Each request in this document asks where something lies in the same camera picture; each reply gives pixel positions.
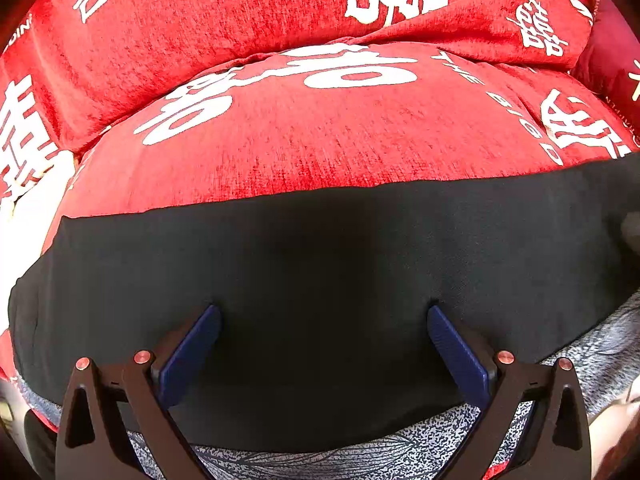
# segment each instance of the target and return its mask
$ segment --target speckled gray fabric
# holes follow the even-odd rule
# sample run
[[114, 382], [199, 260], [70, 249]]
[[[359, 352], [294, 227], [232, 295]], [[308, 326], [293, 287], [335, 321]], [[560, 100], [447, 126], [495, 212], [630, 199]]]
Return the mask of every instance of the speckled gray fabric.
[[[575, 365], [589, 416], [597, 415], [640, 375], [640, 291], [596, 328], [543, 361], [567, 356]], [[60, 407], [36, 395], [18, 377], [28, 403], [54, 424]], [[508, 460], [531, 403], [520, 405], [494, 464]], [[473, 426], [479, 410], [462, 404], [395, 434], [332, 451], [281, 454], [197, 446], [217, 480], [401, 480], [434, 478]], [[129, 433], [146, 473], [164, 480], [140, 434]]]

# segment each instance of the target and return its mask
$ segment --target blue pad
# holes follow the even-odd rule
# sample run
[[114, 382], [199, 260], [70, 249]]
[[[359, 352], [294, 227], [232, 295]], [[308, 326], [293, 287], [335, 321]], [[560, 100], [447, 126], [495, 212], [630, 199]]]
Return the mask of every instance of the blue pad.
[[222, 313], [214, 305], [204, 311], [175, 349], [158, 377], [156, 395], [165, 408], [180, 402], [202, 368], [222, 328]]
[[484, 410], [491, 400], [489, 374], [437, 306], [427, 313], [427, 330], [465, 401]]

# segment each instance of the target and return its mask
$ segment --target gray patterned fabric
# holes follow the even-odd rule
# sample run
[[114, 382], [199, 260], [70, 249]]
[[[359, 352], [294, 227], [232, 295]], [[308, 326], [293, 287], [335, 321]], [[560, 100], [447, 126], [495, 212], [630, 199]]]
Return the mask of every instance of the gray patterned fabric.
[[[640, 375], [640, 291], [584, 336], [543, 361], [574, 362], [587, 412], [597, 415]], [[60, 406], [39, 397], [18, 377], [27, 402], [59, 424]], [[507, 461], [524, 428], [531, 403], [520, 405], [494, 464]], [[473, 426], [479, 410], [462, 404], [395, 434], [365, 444], [302, 454], [194, 447], [217, 480], [430, 480]], [[129, 433], [146, 473], [162, 479], [142, 435]]]

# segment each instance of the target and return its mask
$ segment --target white fabric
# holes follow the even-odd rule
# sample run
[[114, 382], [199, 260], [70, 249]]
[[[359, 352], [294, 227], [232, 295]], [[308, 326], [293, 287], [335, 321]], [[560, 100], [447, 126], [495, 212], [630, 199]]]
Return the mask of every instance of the white fabric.
[[40, 257], [47, 232], [76, 169], [71, 152], [59, 152], [53, 167], [17, 203], [0, 202], [0, 333], [9, 326], [8, 303], [15, 282]]

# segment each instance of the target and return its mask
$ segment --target metal screw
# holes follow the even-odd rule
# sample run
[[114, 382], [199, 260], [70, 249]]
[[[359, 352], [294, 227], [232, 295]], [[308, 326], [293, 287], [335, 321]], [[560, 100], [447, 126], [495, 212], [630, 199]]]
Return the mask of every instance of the metal screw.
[[562, 368], [562, 370], [571, 370], [571, 368], [574, 367], [574, 364], [571, 362], [571, 360], [567, 359], [566, 357], [561, 357], [558, 359], [558, 366]]
[[139, 365], [147, 363], [149, 359], [151, 359], [151, 352], [149, 352], [148, 350], [141, 350], [133, 357], [133, 360]]
[[76, 361], [76, 368], [78, 370], [86, 370], [89, 364], [91, 364], [91, 361], [89, 361], [88, 357], [81, 357]]
[[500, 361], [503, 365], [510, 365], [515, 360], [516, 358], [508, 350], [500, 350], [498, 352], [498, 361]]

